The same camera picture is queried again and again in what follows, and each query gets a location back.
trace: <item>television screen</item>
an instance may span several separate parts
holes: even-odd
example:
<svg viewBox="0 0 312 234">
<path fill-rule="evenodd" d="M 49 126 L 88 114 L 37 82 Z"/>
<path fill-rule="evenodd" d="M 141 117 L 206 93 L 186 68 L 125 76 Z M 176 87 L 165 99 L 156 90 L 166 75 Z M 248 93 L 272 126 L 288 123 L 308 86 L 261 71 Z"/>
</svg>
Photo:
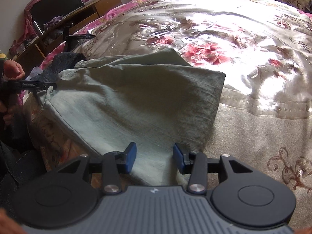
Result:
<svg viewBox="0 0 312 234">
<path fill-rule="evenodd" d="M 81 0 L 41 0 L 33 5 L 30 13 L 32 21 L 37 21 L 43 31 L 43 25 L 49 23 L 51 19 L 66 16 L 83 5 Z"/>
</svg>

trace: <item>gray ribbed panel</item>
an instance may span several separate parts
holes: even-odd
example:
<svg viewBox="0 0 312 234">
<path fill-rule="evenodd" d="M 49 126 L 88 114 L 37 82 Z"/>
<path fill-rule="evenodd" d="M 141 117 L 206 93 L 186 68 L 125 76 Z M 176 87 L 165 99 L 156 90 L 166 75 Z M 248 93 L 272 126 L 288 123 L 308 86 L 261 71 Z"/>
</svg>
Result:
<svg viewBox="0 0 312 234">
<path fill-rule="evenodd" d="M 235 227 L 210 208 L 204 197 L 186 194 L 181 187 L 128 187 L 107 196 L 88 218 L 60 230 L 24 227 L 28 234 L 292 234 L 283 226 L 274 230 Z"/>
</svg>

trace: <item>black circular disc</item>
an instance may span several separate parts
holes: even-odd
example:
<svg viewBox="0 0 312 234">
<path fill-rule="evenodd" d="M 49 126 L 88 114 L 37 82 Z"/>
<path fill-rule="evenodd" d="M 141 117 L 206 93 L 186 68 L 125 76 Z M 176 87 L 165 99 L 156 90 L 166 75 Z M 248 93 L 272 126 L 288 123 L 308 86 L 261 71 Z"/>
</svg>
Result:
<svg viewBox="0 0 312 234">
<path fill-rule="evenodd" d="M 212 193 L 215 208 L 227 219 L 247 227 L 271 227 L 289 221 L 296 206 L 293 192 L 266 176 L 239 174 Z"/>
<path fill-rule="evenodd" d="M 35 228 L 60 228 L 80 221 L 96 206 L 98 193 L 87 182 L 62 173 L 21 187 L 13 206 L 19 219 Z"/>
</svg>

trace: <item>bed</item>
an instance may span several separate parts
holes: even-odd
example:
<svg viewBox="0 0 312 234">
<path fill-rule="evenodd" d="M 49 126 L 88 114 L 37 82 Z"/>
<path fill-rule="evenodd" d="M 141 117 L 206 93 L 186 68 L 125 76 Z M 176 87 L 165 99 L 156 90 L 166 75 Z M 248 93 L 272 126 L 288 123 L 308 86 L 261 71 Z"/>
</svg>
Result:
<svg viewBox="0 0 312 234">
<path fill-rule="evenodd" d="M 170 47 L 192 66 L 224 72 L 204 152 L 211 158 L 234 155 L 286 184 L 297 198 L 290 225 L 304 228 L 312 224 L 311 19 L 272 0 L 133 0 L 77 32 L 96 37 L 74 52 L 90 60 Z M 24 110 L 48 170 L 89 153 L 44 114 L 33 95 L 24 98 Z M 216 176 L 209 180 L 217 184 Z M 92 182 L 98 186 L 99 178 Z"/>
</svg>

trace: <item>wooden cabinet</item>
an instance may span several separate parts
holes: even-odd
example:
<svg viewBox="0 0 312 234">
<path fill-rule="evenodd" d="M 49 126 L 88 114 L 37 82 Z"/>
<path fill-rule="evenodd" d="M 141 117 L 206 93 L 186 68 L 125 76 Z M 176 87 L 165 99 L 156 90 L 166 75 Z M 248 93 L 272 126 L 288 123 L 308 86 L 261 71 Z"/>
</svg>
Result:
<svg viewBox="0 0 312 234">
<path fill-rule="evenodd" d="M 70 34 L 74 34 L 119 5 L 121 5 L 121 0 L 96 0 L 64 17 L 61 22 L 44 32 L 16 59 L 23 67 L 25 76 L 29 75 L 33 67 L 40 66 L 46 56 L 63 42 L 63 35 L 61 35 L 51 44 L 45 45 L 44 40 L 52 31 L 56 29 L 62 30 L 64 26 L 71 26 Z"/>
</svg>

